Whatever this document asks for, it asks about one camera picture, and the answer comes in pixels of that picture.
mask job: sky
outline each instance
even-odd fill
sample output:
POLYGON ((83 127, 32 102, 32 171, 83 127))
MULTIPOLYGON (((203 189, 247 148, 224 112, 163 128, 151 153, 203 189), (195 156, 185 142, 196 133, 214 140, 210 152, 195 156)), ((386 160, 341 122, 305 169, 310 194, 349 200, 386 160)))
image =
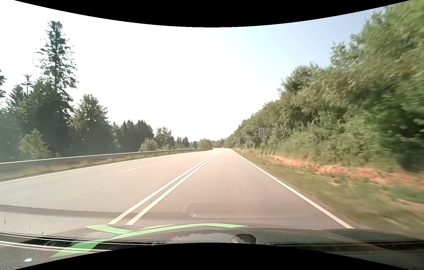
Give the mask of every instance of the sky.
POLYGON ((0 0, 0 69, 6 92, 36 79, 35 52, 47 22, 60 21, 77 64, 74 104, 94 95, 110 122, 145 120, 174 137, 218 140, 232 134, 299 65, 329 64, 333 43, 347 42, 374 11, 285 24, 193 28, 148 25, 0 0))

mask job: grass verge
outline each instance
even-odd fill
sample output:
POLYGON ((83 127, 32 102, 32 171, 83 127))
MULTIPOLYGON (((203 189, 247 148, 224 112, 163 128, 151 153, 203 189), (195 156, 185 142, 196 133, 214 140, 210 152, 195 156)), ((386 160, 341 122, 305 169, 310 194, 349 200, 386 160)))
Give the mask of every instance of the grass verge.
POLYGON ((335 178, 317 175, 311 169, 273 161, 256 151, 244 151, 242 156, 317 203, 347 217, 353 222, 352 226, 424 239, 424 212, 397 200, 424 202, 424 193, 404 187, 395 187, 389 192, 390 188, 366 178, 358 180, 345 175, 335 178))

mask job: white edge line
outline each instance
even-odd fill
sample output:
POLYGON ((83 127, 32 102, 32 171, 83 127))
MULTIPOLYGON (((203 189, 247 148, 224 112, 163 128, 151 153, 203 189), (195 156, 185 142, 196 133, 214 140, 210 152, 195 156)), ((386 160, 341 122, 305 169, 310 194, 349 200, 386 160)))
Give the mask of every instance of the white edge line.
POLYGON ((203 160, 202 162, 198 163, 197 165, 195 165, 194 167, 190 168, 188 171, 186 171, 185 173, 177 176, 177 178, 173 179, 172 181, 168 182, 166 185, 164 185, 163 187, 159 188, 158 190, 156 190, 154 193, 148 195, 146 198, 144 198, 143 200, 139 201, 137 204, 135 204, 134 206, 132 206, 131 208, 129 208, 127 211, 123 212, 122 214, 120 214, 120 216, 114 218, 112 221, 110 221, 109 223, 107 223, 107 225, 113 225, 116 224, 119 220, 123 219, 125 216, 129 215, 132 211, 134 211, 137 207, 139 207, 140 205, 142 205, 144 202, 146 202, 147 200, 149 200, 150 198, 152 198, 153 196, 155 196, 157 193, 161 192, 162 190, 164 190, 164 188, 170 186, 173 182, 177 181, 177 179, 179 179, 180 177, 186 175, 188 172, 190 172, 191 170, 193 170, 195 167, 201 165, 203 162, 208 161, 208 159, 213 158, 215 155, 214 154, 212 156, 209 156, 208 158, 206 158, 205 160, 203 160))
POLYGON ((138 168, 134 168, 134 169, 128 169, 128 170, 123 171, 123 173, 128 172, 128 171, 131 171, 131 170, 135 170, 135 169, 140 169, 140 168, 143 168, 143 167, 147 167, 147 166, 148 165, 145 165, 145 166, 142 166, 142 167, 138 167, 138 168))
POLYGON ((311 201, 309 198, 305 197, 304 195, 300 194, 299 192, 297 192, 296 190, 294 190, 293 188, 289 187, 288 185, 284 184, 283 182, 279 181, 277 178, 275 178, 274 176, 270 175, 269 173, 267 173, 266 171, 264 171, 263 169, 257 167, 254 163, 251 163, 250 161, 248 161, 247 159, 245 159, 245 157, 239 155, 235 150, 232 149, 232 151, 237 154, 237 156, 243 158, 246 162, 252 164, 252 166, 254 166, 255 168, 259 169, 261 172, 263 172, 264 174, 266 174, 267 176, 269 176, 270 178, 272 178, 273 180, 277 181, 279 184, 281 184, 282 186, 286 187, 288 190, 292 191, 293 193, 295 193, 297 196, 299 196, 300 198, 304 199, 306 202, 308 202, 309 204, 311 204, 312 206, 314 206, 315 208, 317 208, 318 210, 320 210, 322 213, 326 214, 327 216, 329 216, 329 218, 335 220, 336 222, 338 222, 339 224, 341 224, 342 226, 344 226, 347 229, 353 229, 352 226, 350 226, 349 224, 347 224, 345 221, 343 221, 342 219, 336 217, 334 214, 332 214, 331 212, 327 211, 326 209, 324 209, 323 207, 321 207, 320 205, 316 204, 315 202, 311 201))
POLYGON ((41 174, 41 175, 34 175, 34 176, 29 176, 29 177, 20 178, 20 179, 2 181, 2 182, 0 182, 0 184, 5 184, 5 183, 15 182, 15 181, 21 181, 21 180, 31 179, 31 178, 35 178, 35 177, 41 177, 41 176, 47 176, 47 175, 56 175, 56 174, 61 174, 61 173, 67 173, 67 172, 73 172, 73 171, 83 170, 83 169, 90 169, 90 168, 95 168, 95 167, 100 167, 100 166, 107 166, 107 165, 112 165, 112 164, 128 163, 128 162, 134 162, 134 161, 143 161, 143 160, 146 160, 146 159, 153 159, 153 158, 159 158, 159 157, 165 157, 165 156, 173 156, 173 155, 191 154, 191 153, 197 153, 197 152, 177 153, 177 154, 162 155, 162 156, 150 156, 150 157, 137 158, 137 159, 131 159, 131 160, 125 160, 125 161, 119 161, 119 162, 101 164, 101 165, 96 165, 96 166, 84 167, 84 168, 77 168, 77 169, 69 169, 69 170, 63 170, 63 171, 56 171, 56 172, 51 172, 51 173, 41 174))
POLYGON ((154 207, 158 202, 160 202, 163 198, 165 198, 165 196, 167 196, 169 193, 171 193, 172 190, 174 190, 176 187, 178 187, 182 182, 184 182, 187 178, 189 178, 189 176, 191 176, 192 174, 194 174, 198 169, 200 169, 202 166, 204 166, 205 163, 208 163, 209 161, 211 161, 218 154, 220 154, 220 152, 217 153, 217 154, 215 154, 215 155, 213 155, 212 157, 210 157, 209 160, 207 160, 206 162, 202 163, 197 169, 193 170, 193 172, 191 172, 187 176, 185 176, 184 179, 178 181, 173 187, 169 188, 164 194, 162 194, 160 197, 158 197, 156 200, 154 200, 152 203, 150 203, 140 213, 138 213, 129 222, 127 222, 126 225, 133 225, 134 223, 136 223, 140 218, 142 218, 143 215, 145 215, 145 213, 147 213, 152 207, 154 207))

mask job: distant sign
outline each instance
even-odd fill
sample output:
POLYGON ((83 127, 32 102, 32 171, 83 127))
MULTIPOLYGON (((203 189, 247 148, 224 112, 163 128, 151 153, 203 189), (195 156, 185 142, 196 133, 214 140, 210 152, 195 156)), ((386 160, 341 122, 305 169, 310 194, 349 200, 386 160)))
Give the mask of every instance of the distant sign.
POLYGON ((258 137, 259 138, 266 138, 267 137, 267 128, 266 127, 259 127, 258 128, 258 137))

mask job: highway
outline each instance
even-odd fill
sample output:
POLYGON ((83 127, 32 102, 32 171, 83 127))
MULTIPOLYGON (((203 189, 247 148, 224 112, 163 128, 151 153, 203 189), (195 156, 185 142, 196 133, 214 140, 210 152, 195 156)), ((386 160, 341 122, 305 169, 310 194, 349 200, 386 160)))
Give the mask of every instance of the highway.
POLYGON ((352 228, 231 149, 155 156, 0 182, 0 231, 255 223, 352 228))

